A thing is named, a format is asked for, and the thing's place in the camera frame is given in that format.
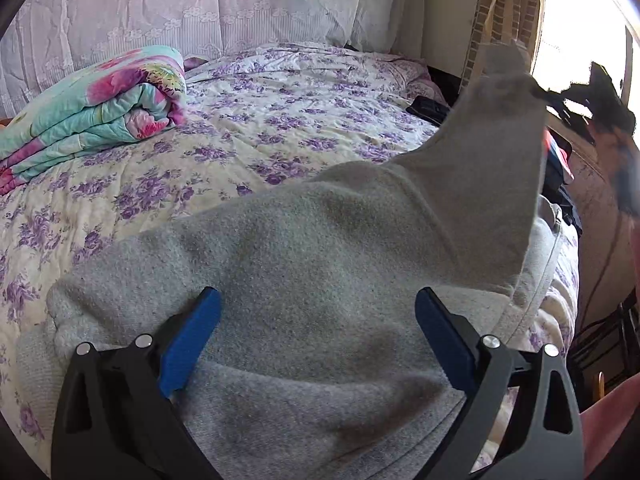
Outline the dark clothes pile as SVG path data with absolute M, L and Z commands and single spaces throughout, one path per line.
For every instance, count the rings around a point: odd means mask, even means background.
M 417 96 L 406 108 L 406 112 L 434 126 L 440 126 L 449 114 L 449 107 L 426 96 Z M 558 144 L 567 151 L 567 154 L 572 154 L 572 147 L 568 142 L 562 141 Z M 560 206 L 563 220 L 569 226 L 574 226 L 578 236 L 582 236 L 582 219 L 579 217 L 574 200 L 567 191 L 567 185 L 561 182 L 559 175 L 546 162 L 542 195 L 550 203 Z

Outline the window with wooden frame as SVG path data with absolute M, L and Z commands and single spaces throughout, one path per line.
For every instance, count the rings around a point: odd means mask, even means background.
M 620 0 L 544 0 L 540 43 L 533 70 L 538 84 L 560 91 L 589 79 L 597 62 L 614 87 L 639 111 L 639 43 L 620 10 Z

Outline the person in pink clothing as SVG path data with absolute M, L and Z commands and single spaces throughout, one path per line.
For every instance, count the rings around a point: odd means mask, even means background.
M 620 236 L 625 214 L 618 206 L 615 178 L 623 170 L 639 168 L 639 150 L 630 134 L 620 128 L 599 126 L 590 119 L 587 130 L 594 141 L 597 153 L 598 173 L 605 178 L 611 191 L 606 193 L 605 202 L 595 202 L 599 209 L 612 211 L 616 220 L 608 225 L 615 230 L 614 236 Z M 633 436 L 620 455 L 614 453 L 616 445 L 623 436 L 630 433 L 631 419 L 639 414 L 639 376 L 626 379 L 617 388 L 591 405 L 580 415 L 582 421 L 582 440 L 585 447 L 585 475 L 591 476 L 597 470 L 609 466 L 604 474 L 607 479 L 619 479 L 627 470 L 625 460 L 639 456 L 639 437 Z

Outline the beige brick pattern curtain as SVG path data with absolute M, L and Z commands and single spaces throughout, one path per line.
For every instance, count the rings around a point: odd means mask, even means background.
M 543 17 L 544 0 L 477 0 L 460 91 L 485 71 L 480 57 L 482 44 L 515 41 L 525 52 L 527 68 L 533 70 Z

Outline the grey sweatpants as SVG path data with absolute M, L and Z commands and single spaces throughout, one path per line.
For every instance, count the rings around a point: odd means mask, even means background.
M 516 341 L 559 258 L 528 57 L 492 44 L 483 61 L 420 148 L 171 221 L 58 280 L 46 320 L 16 345 L 43 432 L 78 344 L 129 344 L 212 286 L 221 322 L 178 412 L 224 478 L 418 472 L 462 396 L 420 329 L 416 295 L 434 289 L 480 333 Z

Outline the turquoise pink floral folded quilt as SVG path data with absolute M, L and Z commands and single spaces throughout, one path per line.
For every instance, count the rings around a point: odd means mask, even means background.
M 70 159 L 152 138 L 184 114 L 183 57 L 172 47 L 134 49 L 78 70 L 1 130 L 1 193 Z

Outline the purple floral bedsheet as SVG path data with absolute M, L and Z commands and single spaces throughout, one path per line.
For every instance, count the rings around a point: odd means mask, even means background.
M 46 320 L 58 280 L 129 237 L 344 162 L 388 162 L 439 129 L 406 112 L 434 86 L 423 66 L 398 56 L 271 46 L 209 63 L 188 86 L 183 126 L 53 167 L 1 202 L 1 409 L 41 467 L 52 434 L 25 396 L 16 345 Z M 512 347 L 566 350 L 574 335 L 578 239 L 552 206 L 558 263 Z

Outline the red cloth item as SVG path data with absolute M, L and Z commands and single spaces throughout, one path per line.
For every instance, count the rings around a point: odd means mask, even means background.
M 572 173 L 570 164 L 568 163 L 570 155 L 559 146 L 555 137 L 552 136 L 551 131 L 548 129 L 544 130 L 544 140 L 546 141 L 546 147 L 548 150 L 548 166 L 559 175 L 563 184 L 571 184 L 574 181 L 574 174 Z

